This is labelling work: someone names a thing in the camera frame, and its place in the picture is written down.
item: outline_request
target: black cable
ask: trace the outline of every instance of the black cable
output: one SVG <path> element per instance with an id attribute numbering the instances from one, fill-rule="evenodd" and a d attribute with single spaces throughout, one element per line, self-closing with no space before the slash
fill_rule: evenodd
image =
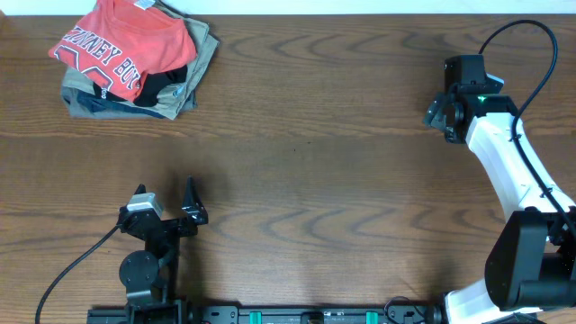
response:
<path id="1" fill-rule="evenodd" d="M 418 307 L 416 306 L 414 301 L 412 301 L 408 297 L 394 296 L 394 297 L 390 298 L 390 300 L 388 302 L 386 302 L 386 304 L 384 305 L 384 316 L 386 316 L 386 318 L 388 318 L 388 320 L 391 321 L 392 324 L 400 324 L 400 323 L 398 323 L 396 320 L 390 318 L 390 316 L 388 315 L 388 306 L 390 305 L 391 302 L 393 302 L 394 300 L 398 300 L 398 299 L 403 299 L 405 301 L 408 301 L 410 303 L 410 305 L 412 307 L 414 307 L 414 310 L 416 311 L 416 313 L 418 315 L 420 315 L 422 317 L 422 319 L 426 320 L 426 316 L 424 316 L 424 314 L 418 309 Z"/>
<path id="2" fill-rule="evenodd" d="M 524 164 L 526 165 L 527 169 L 530 171 L 530 173 L 532 174 L 532 177 L 535 179 L 535 181 L 538 183 L 538 185 L 542 189 L 542 194 L 546 198 L 548 198 L 548 200 L 550 201 L 552 206 L 560 213 L 560 215 L 562 216 L 562 219 L 564 220 L 566 225 L 568 225 L 568 229 L 570 230 L 570 233 L 576 239 L 576 227 L 574 227 L 574 224 L 570 221 L 570 218 L 568 217 L 568 214 L 566 214 L 566 211 L 564 211 L 564 208 L 562 208 L 562 206 L 552 196 L 551 189 L 546 186 L 546 184 L 544 183 L 544 181 L 542 180 L 542 178 L 540 177 L 538 172 L 534 169 L 534 166 L 532 166 L 532 163 L 528 159 L 526 153 L 524 152 L 524 149 L 522 148 L 522 145 L 520 144 L 520 137 L 518 136 L 518 130 L 517 130 L 518 121 L 520 120 L 520 115 L 522 115 L 522 113 L 526 110 L 528 105 L 532 102 L 532 100 L 536 97 L 536 95 L 538 95 L 540 90 L 544 87 L 544 85 L 546 84 L 546 82 L 548 81 L 550 76 L 552 75 L 552 72 L 554 72 L 554 68 L 556 67 L 556 60 L 558 59 L 558 43 L 556 41 L 556 37 L 554 36 L 554 33 L 552 32 L 552 30 L 550 28 L 548 28 L 548 26 L 546 26 L 545 24 L 538 22 L 538 21 L 524 19 L 524 20 L 511 22 L 511 23 L 509 23 L 503 27 L 500 27 L 497 31 L 495 31 L 482 44 L 480 50 L 478 51 L 478 54 L 482 54 L 484 52 L 484 49 L 486 48 L 488 43 L 494 37 L 496 37 L 496 35 L 498 35 L 502 31 L 508 29 L 509 27 L 512 27 L 512 26 L 515 26 L 518 24 L 522 24 L 522 23 L 533 24 L 534 26 L 540 27 L 542 30 L 544 30 L 546 32 L 546 34 L 548 34 L 548 37 L 550 37 L 550 41 L 552 42 L 553 55 L 552 55 L 552 63 L 550 64 L 550 68 L 548 68 L 548 72 L 546 73 L 546 75 L 544 76 L 544 78 L 542 79 L 542 81 L 540 82 L 538 87 L 534 90 L 534 92 L 528 97 L 528 99 L 526 99 L 526 102 L 524 104 L 522 104 L 522 106 L 520 107 L 520 110 L 518 110 L 517 115 L 514 117 L 514 120 L 512 121 L 512 127 L 510 128 L 511 133 L 512 133 L 512 140 L 514 141 L 514 145 L 516 145 L 516 149 L 518 151 L 518 154 L 520 155 L 520 157 L 524 161 Z"/>
<path id="3" fill-rule="evenodd" d="M 46 300 L 48 299 L 48 296 L 50 295 L 50 293 L 52 293 L 52 290 L 54 289 L 54 287 L 56 287 L 56 285 L 58 284 L 58 282 L 60 280 L 62 280 L 62 278 L 70 271 L 72 270 L 72 268 L 74 268 L 77 264 L 79 264 L 82 260 L 84 260 L 86 257 L 90 256 L 90 254 L 92 254 L 92 252 L 96 251 L 97 248 L 99 248 L 107 239 L 110 238 L 110 236 L 112 234 L 114 234 L 114 232 L 119 228 L 118 225 L 114 226 L 114 228 L 112 230 L 110 230 L 108 232 L 108 234 L 104 235 L 104 237 L 102 239 L 100 239 L 98 241 L 98 243 L 94 244 L 93 247 L 90 247 L 89 250 L 87 250 L 82 256 L 80 256 L 78 259 L 76 259 L 76 261 L 72 262 L 66 269 L 64 269 L 64 271 L 62 271 L 61 274 L 58 275 L 58 277 L 56 277 L 56 279 L 54 279 L 54 281 L 52 282 L 52 284 L 48 287 L 48 289 L 46 290 L 46 292 L 44 293 L 44 295 L 42 296 L 42 299 L 40 299 L 40 303 L 38 304 L 38 309 L 36 310 L 36 320 L 35 323 L 36 324 L 40 324 L 40 315 L 42 313 L 42 307 L 44 307 L 44 302 L 46 302 Z"/>

